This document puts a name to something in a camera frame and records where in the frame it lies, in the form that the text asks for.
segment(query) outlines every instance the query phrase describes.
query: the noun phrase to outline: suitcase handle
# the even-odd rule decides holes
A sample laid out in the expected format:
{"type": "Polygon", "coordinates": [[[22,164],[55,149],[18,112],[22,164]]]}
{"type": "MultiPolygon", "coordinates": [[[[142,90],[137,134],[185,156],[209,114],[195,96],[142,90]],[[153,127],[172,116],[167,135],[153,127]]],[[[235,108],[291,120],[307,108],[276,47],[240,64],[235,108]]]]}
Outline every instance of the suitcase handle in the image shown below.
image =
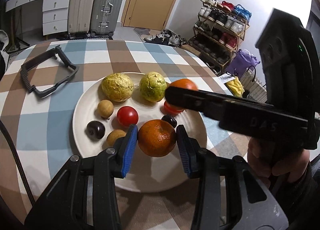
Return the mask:
{"type": "Polygon", "coordinates": [[[112,10],[113,10],[113,4],[108,2],[108,5],[110,6],[110,10],[103,10],[105,8],[105,6],[103,7],[103,9],[101,10],[101,12],[108,12],[107,14],[111,14],[112,10]]]}

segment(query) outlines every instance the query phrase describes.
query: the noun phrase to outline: gray suitcase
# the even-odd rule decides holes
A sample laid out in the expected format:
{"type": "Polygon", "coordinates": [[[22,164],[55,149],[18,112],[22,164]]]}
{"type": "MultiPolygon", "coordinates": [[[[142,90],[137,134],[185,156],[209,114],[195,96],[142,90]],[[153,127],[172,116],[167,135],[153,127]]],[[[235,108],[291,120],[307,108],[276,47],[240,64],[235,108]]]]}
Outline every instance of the gray suitcase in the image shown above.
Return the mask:
{"type": "Polygon", "coordinates": [[[122,0],[94,0],[90,30],[112,36],[116,29],[122,0]]]}
{"type": "Polygon", "coordinates": [[[68,12],[68,32],[88,32],[93,0],[70,0],[68,12]]]}

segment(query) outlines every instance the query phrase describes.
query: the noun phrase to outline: desk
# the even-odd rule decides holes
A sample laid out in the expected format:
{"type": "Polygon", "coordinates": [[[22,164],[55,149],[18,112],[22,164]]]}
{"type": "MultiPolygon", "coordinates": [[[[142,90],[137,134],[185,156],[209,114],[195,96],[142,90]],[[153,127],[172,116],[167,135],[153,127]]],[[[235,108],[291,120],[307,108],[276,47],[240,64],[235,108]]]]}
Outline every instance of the desk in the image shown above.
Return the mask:
{"type": "MultiPolygon", "coordinates": [[[[8,129],[35,199],[71,155],[77,153],[71,128],[74,108],[82,93],[112,72],[156,71],[171,82],[188,77],[199,89],[230,93],[198,57],[170,46],[113,40],[47,42],[20,53],[0,81],[1,121],[8,129]],[[79,66],[70,83],[52,95],[37,99],[21,83],[20,66],[48,49],[61,45],[69,60],[79,66]]],[[[55,60],[29,72],[31,84],[43,90],[66,76],[55,60]]],[[[203,117],[207,147],[219,156],[244,156],[248,138],[218,127],[203,117]]],[[[31,209],[8,144],[0,137],[0,192],[11,211],[24,221],[31,209]]],[[[198,180],[161,193],[133,193],[117,189],[123,229],[190,229],[198,180]]]]}
{"type": "MultiPolygon", "coordinates": [[[[5,11],[34,0],[8,0],[5,11]]],[[[43,0],[43,35],[64,32],[68,29],[69,0],[43,0]]]]}

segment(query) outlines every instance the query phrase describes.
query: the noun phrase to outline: red tomato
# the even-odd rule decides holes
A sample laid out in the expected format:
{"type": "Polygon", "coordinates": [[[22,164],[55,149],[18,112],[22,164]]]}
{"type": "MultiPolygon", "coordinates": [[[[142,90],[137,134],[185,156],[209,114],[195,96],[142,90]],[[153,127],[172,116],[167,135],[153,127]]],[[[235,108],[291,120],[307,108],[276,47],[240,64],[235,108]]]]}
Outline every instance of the red tomato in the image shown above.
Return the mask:
{"type": "Polygon", "coordinates": [[[181,112],[183,112],[183,110],[177,110],[174,107],[172,107],[171,105],[169,105],[167,101],[164,102],[163,107],[164,107],[165,111],[171,115],[178,115],[181,112]]]}
{"type": "Polygon", "coordinates": [[[132,107],[121,107],[117,112],[117,118],[121,125],[129,127],[130,124],[137,124],[139,115],[132,107]]]}

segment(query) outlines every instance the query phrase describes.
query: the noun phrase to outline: finger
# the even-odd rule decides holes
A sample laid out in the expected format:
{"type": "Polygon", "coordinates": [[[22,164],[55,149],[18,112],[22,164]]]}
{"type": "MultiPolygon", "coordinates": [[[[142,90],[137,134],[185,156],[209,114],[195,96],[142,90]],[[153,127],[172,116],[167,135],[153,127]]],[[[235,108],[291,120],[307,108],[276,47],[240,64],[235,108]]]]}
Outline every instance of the finger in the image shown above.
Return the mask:
{"type": "Polygon", "coordinates": [[[288,177],[288,182],[293,183],[296,182],[301,176],[304,174],[308,163],[310,159],[310,152],[309,150],[304,150],[302,153],[302,156],[300,160],[298,161],[295,170],[293,170],[289,177],[288,177]]]}
{"type": "Polygon", "coordinates": [[[270,177],[271,168],[267,163],[256,158],[250,150],[248,150],[247,157],[248,157],[248,164],[258,176],[270,177]]]}
{"type": "Polygon", "coordinates": [[[267,177],[259,177],[259,179],[266,185],[267,188],[270,188],[271,182],[267,177]]]}
{"type": "Polygon", "coordinates": [[[293,171],[298,164],[298,161],[303,153],[303,149],[297,152],[291,153],[286,158],[278,161],[272,168],[272,174],[275,176],[287,174],[293,171]]]}
{"type": "Polygon", "coordinates": [[[257,139],[251,138],[249,140],[248,149],[251,150],[252,154],[255,157],[259,158],[259,155],[260,155],[260,152],[261,152],[261,146],[260,146],[260,144],[259,144],[257,139]]]}

